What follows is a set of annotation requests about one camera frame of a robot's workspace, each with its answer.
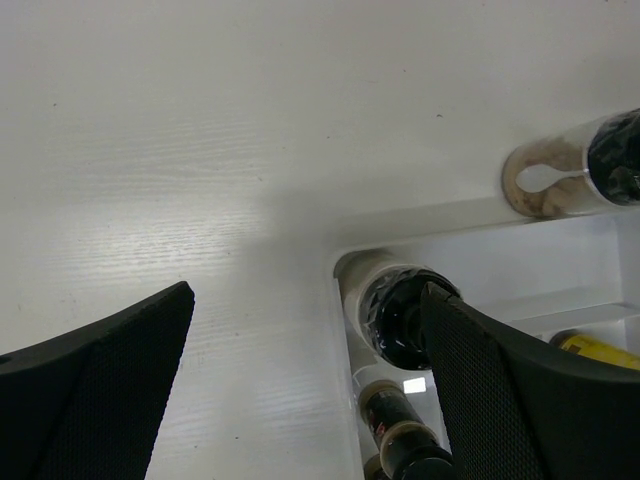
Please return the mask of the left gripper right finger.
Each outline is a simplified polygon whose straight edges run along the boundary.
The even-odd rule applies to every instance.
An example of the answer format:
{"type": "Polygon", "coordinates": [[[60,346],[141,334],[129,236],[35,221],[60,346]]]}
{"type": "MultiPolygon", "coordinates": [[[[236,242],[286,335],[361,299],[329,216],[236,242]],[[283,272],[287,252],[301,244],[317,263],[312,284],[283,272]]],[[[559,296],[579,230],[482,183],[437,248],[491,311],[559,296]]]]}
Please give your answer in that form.
{"type": "Polygon", "coordinates": [[[434,283],[421,322],[459,478],[638,478],[637,371],[560,350],[434,283]]]}

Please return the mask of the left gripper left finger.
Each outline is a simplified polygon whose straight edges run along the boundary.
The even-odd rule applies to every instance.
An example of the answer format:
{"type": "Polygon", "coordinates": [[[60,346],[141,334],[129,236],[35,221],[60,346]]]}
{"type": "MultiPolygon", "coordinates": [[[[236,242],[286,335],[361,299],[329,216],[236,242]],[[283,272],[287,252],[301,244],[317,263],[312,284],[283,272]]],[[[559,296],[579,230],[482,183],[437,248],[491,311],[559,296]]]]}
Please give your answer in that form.
{"type": "Polygon", "coordinates": [[[2,478],[144,478],[194,306],[179,282],[3,354],[2,478]]]}

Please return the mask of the tall gold-banded bottle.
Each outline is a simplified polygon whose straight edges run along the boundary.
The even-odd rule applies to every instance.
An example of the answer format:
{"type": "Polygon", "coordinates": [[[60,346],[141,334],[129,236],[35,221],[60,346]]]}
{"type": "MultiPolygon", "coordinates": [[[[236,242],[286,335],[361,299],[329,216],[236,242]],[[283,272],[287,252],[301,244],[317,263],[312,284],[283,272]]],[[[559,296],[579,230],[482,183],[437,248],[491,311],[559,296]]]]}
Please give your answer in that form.
{"type": "Polygon", "coordinates": [[[549,344],[563,351],[631,370],[639,370],[639,356],[579,330],[556,333],[549,344]]]}

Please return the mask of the small dark spice jar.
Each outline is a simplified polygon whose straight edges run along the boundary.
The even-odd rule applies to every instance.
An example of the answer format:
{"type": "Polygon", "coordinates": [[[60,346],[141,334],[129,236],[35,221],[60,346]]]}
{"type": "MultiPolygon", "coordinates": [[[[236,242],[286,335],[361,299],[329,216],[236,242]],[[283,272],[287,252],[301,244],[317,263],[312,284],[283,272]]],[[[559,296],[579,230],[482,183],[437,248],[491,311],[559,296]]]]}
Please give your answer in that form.
{"type": "Polygon", "coordinates": [[[409,465],[437,460],[451,467],[451,454],[415,411],[404,391],[390,380],[377,380],[359,394],[361,418],[376,444],[386,475],[397,476],[409,465]]]}

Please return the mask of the white-filled jar black cap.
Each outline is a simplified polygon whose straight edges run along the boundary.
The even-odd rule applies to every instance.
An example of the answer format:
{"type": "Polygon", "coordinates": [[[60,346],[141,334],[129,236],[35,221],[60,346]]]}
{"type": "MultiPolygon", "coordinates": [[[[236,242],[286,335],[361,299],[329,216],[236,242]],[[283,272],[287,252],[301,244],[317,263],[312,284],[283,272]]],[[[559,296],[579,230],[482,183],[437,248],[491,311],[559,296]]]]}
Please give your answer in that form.
{"type": "Polygon", "coordinates": [[[345,255],[335,275],[343,313],[370,350],[402,370],[432,367],[421,323],[421,295],[433,283],[460,297],[449,279],[384,250],[345,255]]]}

